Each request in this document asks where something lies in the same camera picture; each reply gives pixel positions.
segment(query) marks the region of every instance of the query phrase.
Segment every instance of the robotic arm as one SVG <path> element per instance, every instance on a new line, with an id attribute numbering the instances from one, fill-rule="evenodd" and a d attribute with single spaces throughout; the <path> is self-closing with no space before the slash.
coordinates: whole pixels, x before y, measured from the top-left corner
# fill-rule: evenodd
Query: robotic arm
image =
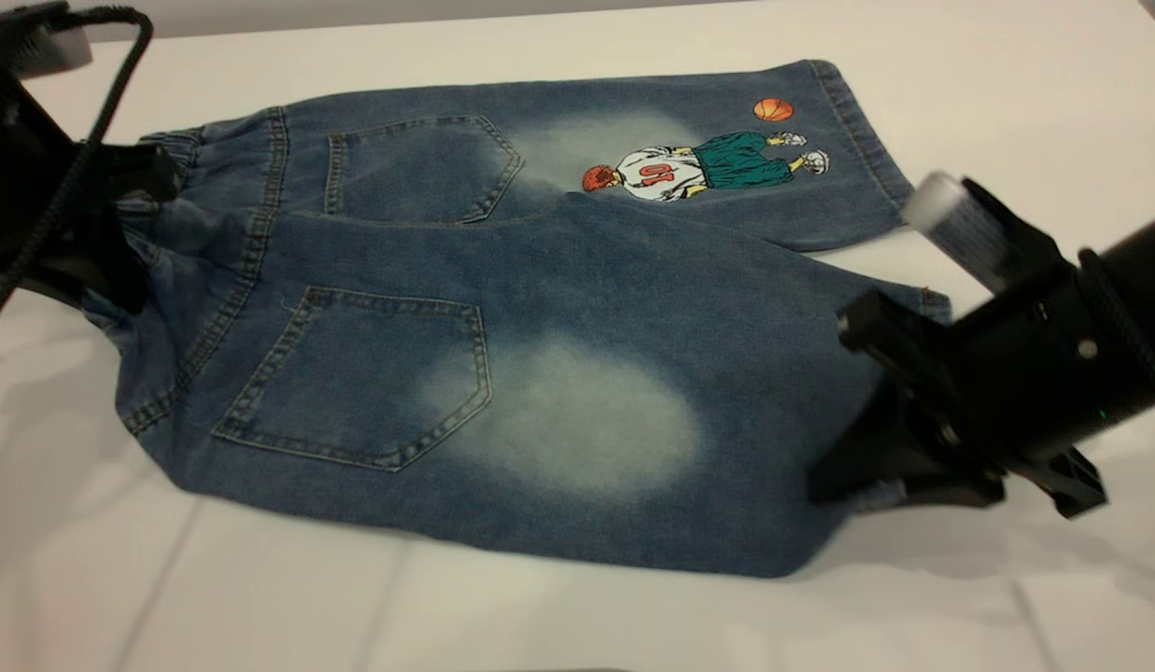
<path id="1" fill-rule="evenodd" d="M 1067 518 L 1105 503 L 1072 443 L 1155 404 L 1155 222 L 1076 268 L 971 180 L 933 173 L 902 214 L 994 297 L 949 327 L 880 292 L 841 312 L 842 344 L 888 375 L 812 468 L 812 500 L 986 507 L 1013 472 Z"/>

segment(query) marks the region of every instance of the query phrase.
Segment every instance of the white table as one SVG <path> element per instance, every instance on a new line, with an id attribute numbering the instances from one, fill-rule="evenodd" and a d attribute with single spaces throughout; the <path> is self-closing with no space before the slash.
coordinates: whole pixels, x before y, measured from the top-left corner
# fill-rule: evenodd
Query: white table
<path id="1" fill-rule="evenodd" d="M 685 44 L 597 57 L 595 44 Z M 87 132 L 125 44 L 31 83 Z M 1068 256 L 1155 216 L 1155 25 L 1133 0 L 710 5 L 154 44 L 111 141 L 340 90 L 842 69 L 911 180 L 986 184 Z M 824 259 L 973 281 L 911 233 Z M 1112 505 L 856 520 L 783 582 L 483 553 L 189 496 L 117 421 L 114 350 L 18 293 L 0 320 L 0 671 L 1155 670 L 1155 412 L 1088 446 Z"/>

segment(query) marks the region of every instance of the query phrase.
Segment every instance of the faded patch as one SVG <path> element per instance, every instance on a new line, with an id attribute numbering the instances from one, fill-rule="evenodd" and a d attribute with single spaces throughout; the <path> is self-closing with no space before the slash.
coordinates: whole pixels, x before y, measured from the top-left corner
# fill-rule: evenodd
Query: faded patch
<path id="1" fill-rule="evenodd" d="M 582 112 L 559 114 L 546 124 L 512 136 L 523 157 L 520 180 L 539 180 L 565 192 L 581 191 L 581 178 L 590 166 L 619 165 L 641 148 L 683 148 L 701 144 L 681 124 L 662 114 L 641 112 Z"/>
<path id="2" fill-rule="evenodd" d="M 664 488 L 693 466 L 693 409 L 636 363 L 565 337 L 491 357 L 505 372 L 491 404 L 437 450 L 499 479 L 596 501 Z"/>

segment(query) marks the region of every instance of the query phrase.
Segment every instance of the denim pocket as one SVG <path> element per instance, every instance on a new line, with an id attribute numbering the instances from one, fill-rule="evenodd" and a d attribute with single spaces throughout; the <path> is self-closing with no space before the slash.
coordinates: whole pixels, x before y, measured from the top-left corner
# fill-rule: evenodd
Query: denim pocket
<path id="1" fill-rule="evenodd" d="M 329 135 L 325 212 L 469 224 L 490 216 L 522 157 L 483 115 L 415 119 Z"/>
<path id="2" fill-rule="evenodd" d="M 310 286 L 214 434 L 397 471 L 489 402 L 478 307 Z"/>

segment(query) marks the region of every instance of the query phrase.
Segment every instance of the jeans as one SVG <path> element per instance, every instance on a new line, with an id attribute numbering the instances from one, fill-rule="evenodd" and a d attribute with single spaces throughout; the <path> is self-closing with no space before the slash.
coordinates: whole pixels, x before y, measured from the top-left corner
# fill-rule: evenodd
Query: jeans
<path id="1" fill-rule="evenodd" d="M 758 119 L 770 95 L 795 114 Z M 582 192 L 640 148 L 783 130 L 805 145 L 766 156 L 829 171 Z M 85 306 L 117 410 L 180 488 L 283 514 L 777 577 L 856 507 L 805 493 L 880 379 L 835 311 L 877 286 L 948 314 L 799 254 L 894 229 L 909 195 L 825 62 L 333 95 L 147 140 L 181 191 L 120 208 L 146 309 Z"/>

